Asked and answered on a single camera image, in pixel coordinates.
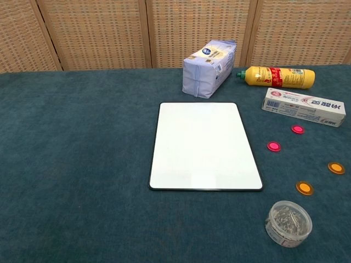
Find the pink magnet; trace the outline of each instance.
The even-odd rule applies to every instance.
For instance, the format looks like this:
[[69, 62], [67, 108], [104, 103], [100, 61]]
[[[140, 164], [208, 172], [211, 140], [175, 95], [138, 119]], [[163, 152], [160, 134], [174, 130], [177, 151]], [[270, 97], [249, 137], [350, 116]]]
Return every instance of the pink magnet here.
[[305, 132], [305, 129], [300, 125], [291, 126], [291, 130], [297, 134], [303, 134]]
[[278, 144], [276, 141], [267, 143], [267, 148], [272, 152], [279, 152], [281, 150], [280, 144]]

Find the yellow bottle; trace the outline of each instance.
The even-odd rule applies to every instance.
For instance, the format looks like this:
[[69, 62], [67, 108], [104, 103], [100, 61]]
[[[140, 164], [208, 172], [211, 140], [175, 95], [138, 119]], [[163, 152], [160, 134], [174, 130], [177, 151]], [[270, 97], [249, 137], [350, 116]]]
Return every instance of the yellow bottle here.
[[249, 85], [278, 88], [309, 89], [314, 82], [314, 71], [280, 67], [249, 67], [236, 74]]

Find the toothpaste box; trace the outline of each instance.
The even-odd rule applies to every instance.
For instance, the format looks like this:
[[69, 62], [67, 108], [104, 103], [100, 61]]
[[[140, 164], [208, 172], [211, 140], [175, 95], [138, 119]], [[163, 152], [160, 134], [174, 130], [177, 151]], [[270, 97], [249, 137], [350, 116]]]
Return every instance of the toothpaste box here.
[[268, 88], [262, 109], [339, 127], [346, 118], [343, 102]]

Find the wicker screen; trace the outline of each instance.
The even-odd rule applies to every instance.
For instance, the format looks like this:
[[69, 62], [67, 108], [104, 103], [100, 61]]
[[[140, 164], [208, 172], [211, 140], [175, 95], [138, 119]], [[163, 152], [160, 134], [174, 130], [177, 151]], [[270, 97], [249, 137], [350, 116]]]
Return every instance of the wicker screen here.
[[246, 65], [341, 64], [351, 48], [350, 0], [259, 0]]
[[36, 4], [0, 1], [0, 72], [61, 70]]
[[242, 47], [250, 2], [254, 11], [256, 1], [250, 0], [148, 0], [152, 66], [182, 67], [184, 58], [212, 39], [237, 41], [238, 66], [246, 57]]
[[144, 0], [38, 0], [64, 70], [151, 67]]

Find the whiteboard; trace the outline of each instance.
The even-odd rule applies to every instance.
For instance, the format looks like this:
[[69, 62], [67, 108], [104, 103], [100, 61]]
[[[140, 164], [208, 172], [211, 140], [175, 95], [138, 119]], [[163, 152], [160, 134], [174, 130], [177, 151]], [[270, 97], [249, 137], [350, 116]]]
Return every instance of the whiteboard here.
[[153, 190], [261, 190], [236, 104], [162, 103], [149, 186]]

